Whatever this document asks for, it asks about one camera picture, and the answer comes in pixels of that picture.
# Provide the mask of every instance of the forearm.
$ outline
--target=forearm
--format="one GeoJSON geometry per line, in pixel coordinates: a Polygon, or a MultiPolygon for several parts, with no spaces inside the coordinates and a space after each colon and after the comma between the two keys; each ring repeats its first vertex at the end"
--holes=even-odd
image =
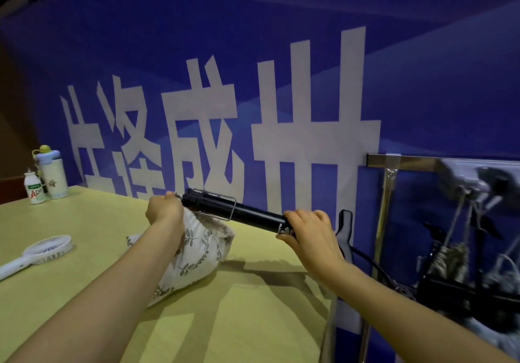
{"type": "Polygon", "coordinates": [[[513,362],[460,325],[345,263],[329,288],[365,318],[407,363],[513,362]]]}
{"type": "Polygon", "coordinates": [[[166,220],[52,316],[9,362],[119,361],[178,247],[166,220]]]}

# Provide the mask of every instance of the white bottle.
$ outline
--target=white bottle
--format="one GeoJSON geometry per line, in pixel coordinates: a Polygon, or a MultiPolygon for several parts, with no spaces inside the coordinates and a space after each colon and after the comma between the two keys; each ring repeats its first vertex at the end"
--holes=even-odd
{"type": "Polygon", "coordinates": [[[34,155],[36,165],[42,171],[42,177],[51,199],[61,199],[69,195],[69,187],[63,169],[60,151],[51,150],[48,145],[42,145],[38,154],[34,155]]]}
{"type": "Polygon", "coordinates": [[[25,190],[31,200],[31,204],[39,204],[47,200],[47,196],[43,191],[42,182],[36,176],[35,172],[27,170],[23,184],[25,185],[25,190]]]}

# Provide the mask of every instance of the left hand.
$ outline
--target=left hand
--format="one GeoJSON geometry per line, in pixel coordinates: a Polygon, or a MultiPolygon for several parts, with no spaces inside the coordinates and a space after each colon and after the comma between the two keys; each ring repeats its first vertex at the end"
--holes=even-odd
{"type": "Polygon", "coordinates": [[[166,192],[165,196],[150,197],[145,215],[151,225],[166,220],[171,222],[173,226],[181,226],[180,229],[184,231],[183,204],[170,191],[166,192]]]}

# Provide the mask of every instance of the white pillow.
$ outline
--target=white pillow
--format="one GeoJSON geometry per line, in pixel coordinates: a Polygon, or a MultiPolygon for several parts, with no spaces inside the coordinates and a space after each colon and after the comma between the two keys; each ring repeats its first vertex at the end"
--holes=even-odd
{"type": "MultiPolygon", "coordinates": [[[[194,214],[184,208],[185,236],[181,248],[166,268],[148,307],[164,299],[175,290],[198,281],[224,260],[231,247],[235,233],[223,222],[208,215],[194,214]]],[[[141,235],[126,238],[131,247],[141,235]]]]}

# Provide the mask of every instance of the metal clip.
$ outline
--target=metal clip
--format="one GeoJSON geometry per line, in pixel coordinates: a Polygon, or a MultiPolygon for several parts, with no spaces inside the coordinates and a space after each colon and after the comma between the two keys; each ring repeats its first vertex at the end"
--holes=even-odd
{"type": "Polygon", "coordinates": [[[231,213],[229,215],[229,218],[224,218],[222,216],[208,214],[208,213],[205,213],[205,212],[202,212],[202,211],[193,211],[193,212],[195,212],[197,214],[208,215],[208,216],[211,216],[212,218],[217,218],[217,219],[220,219],[222,221],[230,221],[231,220],[231,218],[233,217],[233,212],[235,212],[235,207],[237,206],[237,199],[235,199],[234,197],[231,197],[231,196],[218,195],[217,193],[208,192],[207,190],[193,189],[193,191],[194,192],[198,192],[198,193],[207,193],[208,195],[212,195],[212,196],[219,197],[219,198],[222,198],[222,199],[229,199],[229,200],[231,200],[233,202],[233,208],[231,209],[231,213]]]}

